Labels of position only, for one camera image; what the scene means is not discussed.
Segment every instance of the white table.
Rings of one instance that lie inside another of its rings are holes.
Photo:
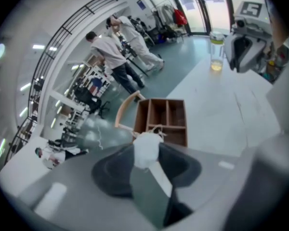
[[[280,132],[266,99],[271,87],[251,70],[231,71],[226,59],[221,72],[211,71],[208,56],[167,98],[184,99],[189,148],[240,156]]]

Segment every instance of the floor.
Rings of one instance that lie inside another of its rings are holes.
[[[143,76],[146,87],[141,90],[141,94],[146,98],[166,98],[169,93],[188,75],[188,73],[199,63],[201,59],[210,52],[210,41],[207,37],[184,37],[176,43],[166,43],[157,45],[151,52],[159,54],[165,60],[165,67],[162,71],[153,70],[149,72],[149,77]],[[130,133],[113,129],[113,123],[117,111],[128,97],[128,93],[122,90],[118,93],[118,87],[110,88],[103,95],[103,103],[110,101],[110,111],[105,114],[104,120],[96,120],[91,115],[82,126],[78,144],[83,149],[107,148],[111,145],[119,145],[131,142]],[[134,126],[136,113],[136,103],[131,103],[125,112],[121,124],[129,127]]]

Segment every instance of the wooden box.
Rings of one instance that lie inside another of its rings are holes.
[[[187,147],[187,127],[183,100],[146,99],[138,102],[134,131],[142,133],[162,125],[165,142]]]

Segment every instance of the railing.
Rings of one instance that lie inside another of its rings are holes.
[[[73,32],[75,32],[77,26],[85,19],[88,19],[105,6],[116,1],[118,0],[92,0],[88,2],[73,13],[50,39],[47,46],[44,48],[41,57],[39,58],[31,80],[27,118],[18,128],[18,131],[14,136],[4,164],[6,164],[8,160],[25,144],[27,144],[28,140],[30,139],[31,133],[37,123],[36,120],[38,115],[39,97],[44,79],[46,78],[54,59],[64,43],[73,34]]]

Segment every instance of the red bag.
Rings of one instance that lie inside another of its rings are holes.
[[[187,19],[184,16],[184,14],[180,10],[174,10],[174,16],[176,18],[176,24],[177,25],[186,25]]]

